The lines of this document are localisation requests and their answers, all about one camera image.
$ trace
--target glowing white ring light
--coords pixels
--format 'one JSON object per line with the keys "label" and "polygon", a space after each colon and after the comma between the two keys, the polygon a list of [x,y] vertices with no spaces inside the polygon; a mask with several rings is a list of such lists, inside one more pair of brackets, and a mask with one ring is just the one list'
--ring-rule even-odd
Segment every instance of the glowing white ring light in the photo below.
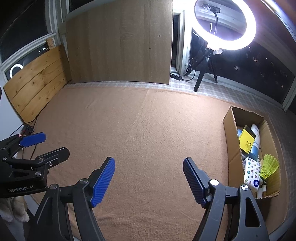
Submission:
{"label": "glowing white ring light", "polygon": [[223,40],[214,34],[207,32],[197,21],[195,17],[195,3],[197,0],[190,0],[188,3],[189,18],[192,23],[192,28],[211,46],[218,46],[222,49],[237,50],[248,46],[256,34],[256,21],[255,17],[249,8],[249,6],[243,0],[231,0],[233,1],[242,11],[246,18],[247,28],[244,35],[237,40]]}
{"label": "glowing white ring light", "polygon": [[10,78],[12,79],[12,71],[15,67],[19,67],[20,69],[23,69],[24,67],[21,65],[21,64],[15,64],[14,66],[11,67],[10,69],[10,72],[9,72],[9,75],[10,75]]}

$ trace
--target black tripod leg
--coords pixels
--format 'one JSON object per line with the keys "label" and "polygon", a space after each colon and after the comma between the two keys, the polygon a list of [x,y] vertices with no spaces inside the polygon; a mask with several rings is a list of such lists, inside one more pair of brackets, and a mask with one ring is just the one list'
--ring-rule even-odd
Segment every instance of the black tripod leg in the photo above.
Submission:
{"label": "black tripod leg", "polygon": [[216,84],[218,84],[217,75],[216,75],[216,73],[215,73],[215,69],[214,69],[213,61],[210,59],[210,61],[209,61],[208,64],[209,64],[209,69],[210,69],[210,71],[213,72],[215,82],[216,82]]}
{"label": "black tripod leg", "polygon": [[198,75],[198,78],[197,78],[197,81],[196,81],[196,84],[194,86],[194,92],[197,92],[198,91],[198,88],[200,87],[200,84],[202,82],[202,79],[205,75],[205,70],[207,68],[207,65],[208,65],[208,62],[209,62],[209,56],[205,57],[205,59],[203,60],[203,62],[201,62],[201,64],[203,65],[202,66],[202,71],[200,72],[200,74]]}

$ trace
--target checkered tablecloth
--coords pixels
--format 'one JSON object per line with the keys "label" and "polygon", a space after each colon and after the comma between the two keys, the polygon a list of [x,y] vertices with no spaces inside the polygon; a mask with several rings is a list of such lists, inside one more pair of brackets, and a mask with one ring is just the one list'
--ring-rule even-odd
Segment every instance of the checkered tablecloth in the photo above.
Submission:
{"label": "checkered tablecloth", "polygon": [[109,81],[109,82],[90,82],[67,85],[67,88],[76,86],[118,86],[118,87],[140,87],[140,88],[157,88],[167,89],[174,91],[182,91],[188,93],[194,93],[198,95],[205,95],[214,97],[220,100],[233,102],[247,108],[254,108],[263,113],[268,113],[271,122],[276,130],[278,138],[281,143],[283,155],[286,164],[286,170],[288,175],[288,190],[290,192],[289,210],[288,215],[296,212],[296,123],[285,114],[285,112],[279,107],[271,104],[262,99],[247,93],[240,92],[231,88],[227,88],[223,85],[209,83],[203,81],[200,84],[198,92],[193,91],[196,83],[196,77],[189,82],[178,81],[170,79],[170,84],[156,84],[156,83],[142,83],[142,82],[121,82],[121,81]]}

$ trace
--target brown blanket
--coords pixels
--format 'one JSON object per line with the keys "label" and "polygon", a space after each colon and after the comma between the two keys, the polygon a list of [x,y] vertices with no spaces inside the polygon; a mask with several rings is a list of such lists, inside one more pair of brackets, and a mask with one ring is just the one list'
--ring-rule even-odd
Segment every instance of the brown blanket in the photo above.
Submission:
{"label": "brown blanket", "polygon": [[[204,213],[182,170],[192,157],[209,177],[228,183],[223,118],[230,104],[156,89],[62,89],[40,114],[47,140],[35,156],[65,146],[70,158],[52,168],[48,185],[73,185],[108,156],[116,170],[94,214],[106,240],[192,240]],[[25,157],[32,149],[25,150]],[[40,202],[44,193],[35,194]],[[218,240],[223,240],[227,210]],[[73,234],[79,237],[73,206]]]}

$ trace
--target silver bolt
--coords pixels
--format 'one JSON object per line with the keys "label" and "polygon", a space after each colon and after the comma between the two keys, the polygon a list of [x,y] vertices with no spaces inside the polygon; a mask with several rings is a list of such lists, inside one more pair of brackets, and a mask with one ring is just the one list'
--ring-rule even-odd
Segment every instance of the silver bolt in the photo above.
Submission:
{"label": "silver bolt", "polygon": [[81,183],[81,184],[87,184],[88,183],[88,179],[87,178],[82,178],[79,182]]}
{"label": "silver bolt", "polygon": [[52,190],[54,190],[54,189],[57,188],[57,184],[55,184],[55,183],[54,184],[51,184],[49,188],[52,189]]}
{"label": "silver bolt", "polygon": [[248,187],[247,185],[245,185],[245,184],[244,184],[244,185],[242,185],[241,187],[242,187],[242,190],[244,190],[244,191],[246,191],[246,190],[248,190],[248,189],[249,189],[249,187]]}
{"label": "silver bolt", "polygon": [[210,181],[210,183],[213,185],[213,186],[218,186],[219,185],[219,182],[216,180],[216,179],[212,179]]}

